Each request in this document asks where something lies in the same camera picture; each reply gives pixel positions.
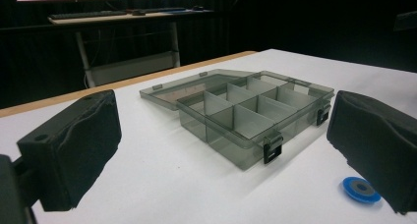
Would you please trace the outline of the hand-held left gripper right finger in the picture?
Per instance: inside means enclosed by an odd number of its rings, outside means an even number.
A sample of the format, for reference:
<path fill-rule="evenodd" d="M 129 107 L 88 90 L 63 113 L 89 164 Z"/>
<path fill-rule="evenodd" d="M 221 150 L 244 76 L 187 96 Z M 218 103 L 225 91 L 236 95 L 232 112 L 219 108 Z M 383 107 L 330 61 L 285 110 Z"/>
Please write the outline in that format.
<path fill-rule="evenodd" d="M 393 211 L 417 212 L 417 119 L 372 97 L 341 90 L 327 138 Z"/>

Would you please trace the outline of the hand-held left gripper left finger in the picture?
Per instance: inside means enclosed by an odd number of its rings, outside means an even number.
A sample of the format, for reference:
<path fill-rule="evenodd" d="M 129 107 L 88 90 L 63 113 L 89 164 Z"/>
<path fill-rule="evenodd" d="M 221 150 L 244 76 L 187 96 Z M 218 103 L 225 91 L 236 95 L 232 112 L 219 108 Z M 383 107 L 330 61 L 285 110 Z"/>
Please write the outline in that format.
<path fill-rule="evenodd" d="M 80 98 L 18 141 L 24 199 L 46 211 L 77 207 L 121 138 L 113 90 Z"/>

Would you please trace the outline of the clear grey compartment box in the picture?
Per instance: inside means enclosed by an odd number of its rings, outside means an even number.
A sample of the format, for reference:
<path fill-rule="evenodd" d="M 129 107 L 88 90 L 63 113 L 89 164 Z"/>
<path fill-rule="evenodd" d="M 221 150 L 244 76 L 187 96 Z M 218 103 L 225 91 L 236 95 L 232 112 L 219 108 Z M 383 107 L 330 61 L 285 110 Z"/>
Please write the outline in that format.
<path fill-rule="evenodd" d="M 242 170 L 328 119 L 334 90 L 269 71 L 212 70 L 140 91 L 177 111 L 180 124 Z"/>

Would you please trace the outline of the desk with white legs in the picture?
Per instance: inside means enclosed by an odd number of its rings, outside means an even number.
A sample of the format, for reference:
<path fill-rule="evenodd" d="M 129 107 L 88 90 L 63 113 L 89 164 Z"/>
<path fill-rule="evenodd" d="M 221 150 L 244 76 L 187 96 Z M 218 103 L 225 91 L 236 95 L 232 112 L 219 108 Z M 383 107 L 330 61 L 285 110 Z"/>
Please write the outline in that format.
<path fill-rule="evenodd" d="M 177 24 L 210 18 L 210 10 L 172 8 L 144 10 L 145 16 L 51 20 L 73 28 L 88 87 L 114 83 L 181 65 Z"/>

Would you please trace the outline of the black keyboard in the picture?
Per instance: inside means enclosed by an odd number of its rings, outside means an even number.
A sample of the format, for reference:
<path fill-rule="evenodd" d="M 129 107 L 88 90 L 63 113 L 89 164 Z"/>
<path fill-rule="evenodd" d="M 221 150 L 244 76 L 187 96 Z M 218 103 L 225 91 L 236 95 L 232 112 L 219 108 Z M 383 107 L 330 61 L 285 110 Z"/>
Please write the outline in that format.
<path fill-rule="evenodd" d="M 126 14 L 127 14 L 126 11 L 98 11 L 98 12 L 84 12 L 84 13 L 71 13 L 71 14 L 53 14 L 53 15 L 49 15 L 49 18 L 51 20 L 70 20 L 70 19 L 123 16 Z"/>

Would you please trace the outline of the blue round disc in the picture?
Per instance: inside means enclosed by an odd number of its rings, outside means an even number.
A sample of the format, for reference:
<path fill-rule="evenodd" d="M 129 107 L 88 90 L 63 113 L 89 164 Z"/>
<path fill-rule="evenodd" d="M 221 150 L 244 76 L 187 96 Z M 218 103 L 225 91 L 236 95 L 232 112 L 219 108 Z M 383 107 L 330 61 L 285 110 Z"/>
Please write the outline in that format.
<path fill-rule="evenodd" d="M 382 198 L 368 181 L 359 177 L 344 178 L 342 187 L 350 198 L 361 203 L 376 203 Z"/>

